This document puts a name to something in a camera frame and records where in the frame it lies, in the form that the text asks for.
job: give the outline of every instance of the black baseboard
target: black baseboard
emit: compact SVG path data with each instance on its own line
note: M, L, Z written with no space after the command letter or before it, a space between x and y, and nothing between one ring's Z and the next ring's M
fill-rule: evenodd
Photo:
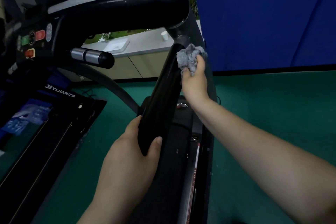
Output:
M336 65L318 65L318 66L300 66L300 67L282 67L268 69L249 69L249 70L233 70L233 71L215 71L213 76L231 76L231 75L252 75L252 74L268 74L268 73L289 73L289 72L313 72L313 71L334 71ZM157 77L149 78L131 78L117 79L116 83L123 82L156 82ZM85 87L98 85L95 81L72 82L70 88Z

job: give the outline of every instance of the gray cloth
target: gray cloth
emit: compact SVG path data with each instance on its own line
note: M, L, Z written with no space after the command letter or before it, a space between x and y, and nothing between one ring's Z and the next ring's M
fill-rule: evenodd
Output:
M197 55L201 55L203 58L208 56L202 47L195 47L193 44L189 44L187 48L180 50L176 54L178 67L181 69L181 77L185 67L189 68L191 76L195 74L197 66Z

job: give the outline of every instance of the green floor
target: green floor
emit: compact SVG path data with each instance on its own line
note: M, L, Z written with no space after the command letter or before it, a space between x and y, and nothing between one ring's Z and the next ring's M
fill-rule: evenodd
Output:
M336 165L336 72L216 77L222 105L252 124ZM139 103L154 83L122 83ZM135 117L108 90L102 114L72 159L35 224L76 223L95 192L104 156ZM216 141L208 223L293 223Z

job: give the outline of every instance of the green button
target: green button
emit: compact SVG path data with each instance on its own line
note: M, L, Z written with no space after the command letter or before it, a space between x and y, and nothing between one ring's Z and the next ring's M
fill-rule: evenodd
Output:
M21 45L22 45L22 46L23 46L23 45L27 45L27 44L29 44L29 36L28 36L28 35L24 36L24 37L21 39Z

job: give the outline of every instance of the white cup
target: white cup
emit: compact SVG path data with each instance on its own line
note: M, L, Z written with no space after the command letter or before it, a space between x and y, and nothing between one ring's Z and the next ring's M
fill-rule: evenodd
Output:
M164 41L167 41L169 39L169 35L167 31L163 31L161 35Z

